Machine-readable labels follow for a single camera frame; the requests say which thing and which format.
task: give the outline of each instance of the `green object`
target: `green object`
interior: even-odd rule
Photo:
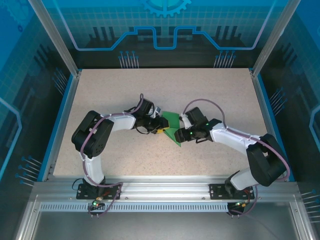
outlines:
[[[179,147],[181,147],[181,143],[177,142],[175,138],[175,132],[180,128],[179,114],[175,112],[163,111],[162,117],[167,119],[169,122],[169,128],[164,130],[165,135],[167,135]]]

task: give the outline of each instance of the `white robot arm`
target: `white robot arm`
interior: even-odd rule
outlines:
[[[248,157],[249,168],[234,173],[225,181],[226,189],[231,195],[233,192],[258,184],[267,187],[286,171],[283,162],[259,143],[262,141],[268,144],[285,158],[276,139],[270,134],[251,135],[230,128],[215,118],[208,121],[198,107],[181,114],[180,119],[184,123],[184,128],[175,133],[177,142],[195,140],[197,144],[204,141],[221,143]]]
[[[101,153],[105,149],[109,135],[112,132],[144,127],[148,133],[156,134],[158,130],[163,130],[169,127],[168,121],[160,115],[161,109],[159,107],[155,107],[151,101],[143,99],[140,108],[136,112],[128,114],[134,108],[135,107],[125,111],[123,115],[111,114],[107,119],[104,119],[85,144],[83,149],[83,155],[85,158],[83,161],[85,162],[85,168],[87,171],[87,175],[84,176],[86,183],[92,186],[95,186],[92,182],[96,184],[104,183],[105,175],[102,172]],[[87,113],[79,127],[72,135],[71,141],[74,143],[76,150],[81,152],[81,147],[84,144],[85,139],[95,124],[103,117],[104,116],[95,111]]]

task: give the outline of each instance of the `black mounting bracket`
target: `black mounting bracket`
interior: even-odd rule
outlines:
[[[247,200],[248,198],[250,198],[250,200],[255,199],[255,194],[252,186],[246,187],[243,190],[236,191],[233,193],[233,196],[231,196],[226,190],[225,183],[209,184],[209,193],[211,200]]]
[[[105,180],[103,180],[100,184],[109,185],[112,183],[105,183]],[[103,196],[104,200],[113,200],[119,187],[119,185],[113,187],[93,186],[83,180],[83,183],[78,185],[75,198],[79,200],[95,200],[97,197]],[[121,192],[116,197],[116,200],[120,199],[120,194]]]

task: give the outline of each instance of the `beige tabletop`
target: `beige tabletop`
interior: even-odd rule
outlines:
[[[137,105],[140,93],[163,111],[181,113],[194,99],[215,101],[227,125],[264,135],[266,126],[247,68],[85,69],[76,90],[54,176],[82,176],[82,161],[71,142],[87,112],[119,113]],[[210,103],[198,102],[210,120],[222,119]],[[231,175],[249,166],[247,158],[220,143],[194,141],[176,145],[165,134],[136,130],[113,132],[101,155],[107,176]]]

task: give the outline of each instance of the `gear logo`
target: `gear logo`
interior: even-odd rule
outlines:
[[[191,3],[191,0],[141,0],[145,10],[149,10],[151,14],[157,17],[168,15],[171,17],[174,14],[180,14],[180,10],[187,9],[186,5]]]
[[[0,0],[0,7],[6,8],[10,16],[18,23],[18,29],[22,32],[23,23],[28,19],[28,0]]]

